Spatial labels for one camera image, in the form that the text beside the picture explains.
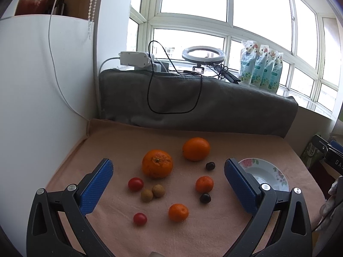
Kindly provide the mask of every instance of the silver bolt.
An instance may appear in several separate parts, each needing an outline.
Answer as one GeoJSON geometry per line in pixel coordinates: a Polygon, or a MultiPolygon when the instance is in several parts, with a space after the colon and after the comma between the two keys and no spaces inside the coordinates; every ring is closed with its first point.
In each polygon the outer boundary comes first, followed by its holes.
{"type": "Polygon", "coordinates": [[[67,190],[68,191],[74,191],[76,189],[76,185],[69,185],[68,187],[67,187],[67,190]]]}
{"type": "Polygon", "coordinates": [[[262,185],[262,189],[264,189],[264,190],[270,190],[270,185],[268,185],[268,184],[263,184],[263,185],[262,185]]]}
{"type": "Polygon", "coordinates": [[[41,195],[44,193],[44,188],[40,188],[39,190],[37,190],[37,195],[41,195]]]}
{"type": "Polygon", "coordinates": [[[294,192],[295,192],[296,194],[300,194],[300,193],[301,193],[301,189],[300,189],[299,187],[295,187],[295,188],[294,188],[294,192]]]}

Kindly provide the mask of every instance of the dark round fruit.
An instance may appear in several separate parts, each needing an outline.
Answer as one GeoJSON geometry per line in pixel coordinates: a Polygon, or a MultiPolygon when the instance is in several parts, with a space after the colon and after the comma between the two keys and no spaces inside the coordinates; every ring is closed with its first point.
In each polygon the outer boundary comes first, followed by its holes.
{"type": "Polygon", "coordinates": [[[128,187],[131,191],[139,191],[143,188],[144,183],[140,178],[132,178],[128,182],[128,187]]]}
{"type": "Polygon", "coordinates": [[[206,164],[206,170],[211,171],[215,168],[214,162],[209,162],[206,164]]]}
{"type": "Polygon", "coordinates": [[[211,202],[211,196],[208,193],[204,193],[200,196],[200,202],[203,204],[207,204],[211,202]]]}
{"type": "Polygon", "coordinates": [[[137,226],[143,226],[145,225],[145,223],[148,221],[147,217],[145,214],[142,214],[141,212],[135,214],[133,216],[133,222],[137,225],[137,226]]]}

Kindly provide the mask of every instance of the blueberry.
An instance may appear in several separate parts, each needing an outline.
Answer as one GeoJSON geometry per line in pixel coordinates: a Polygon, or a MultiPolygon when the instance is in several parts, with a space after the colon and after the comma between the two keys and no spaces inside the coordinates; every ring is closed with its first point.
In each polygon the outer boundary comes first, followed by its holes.
{"type": "Polygon", "coordinates": [[[200,196],[200,202],[203,204],[207,204],[211,202],[211,196],[208,193],[204,193],[200,196]]]}
{"type": "Polygon", "coordinates": [[[214,162],[209,162],[206,164],[206,170],[211,171],[215,168],[214,162]]]}

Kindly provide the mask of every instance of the blue textured pad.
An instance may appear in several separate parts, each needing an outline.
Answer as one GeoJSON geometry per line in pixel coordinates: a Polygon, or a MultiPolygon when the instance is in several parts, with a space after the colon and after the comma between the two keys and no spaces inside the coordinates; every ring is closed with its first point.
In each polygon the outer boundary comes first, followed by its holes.
{"type": "Polygon", "coordinates": [[[237,167],[229,161],[225,162],[224,173],[236,196],[247,213],[255,215],[257,212],[257,194],[237,167]]]}
{"type": "Polygon", "coordinates": [[[93,212],[112,176],[113,164],[107,160],[80,197],[80,211],[83,216],[93,212]]]}

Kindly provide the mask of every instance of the blue gripper pad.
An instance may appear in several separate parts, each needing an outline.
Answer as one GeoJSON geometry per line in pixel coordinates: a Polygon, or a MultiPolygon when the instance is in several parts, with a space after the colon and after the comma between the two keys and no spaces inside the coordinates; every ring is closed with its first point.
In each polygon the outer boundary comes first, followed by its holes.
{"type": "Polygon", "coordinates": [[[80,196],[79,208],[83,216],[93,212],[107,184],[113,176],[112,161],[109,159],[103,161],[104,163],[101,165],[101,167],[97,167],[98,171],[96,172],[94,170],[95,175],[92,175],[93,178],[80,196]]]}
{"type": "Polygon", "coordinates": [[[234,159],[225,162],[224,173],[245,211],[255,215],[261,195],[258,186],[234,159]]]}

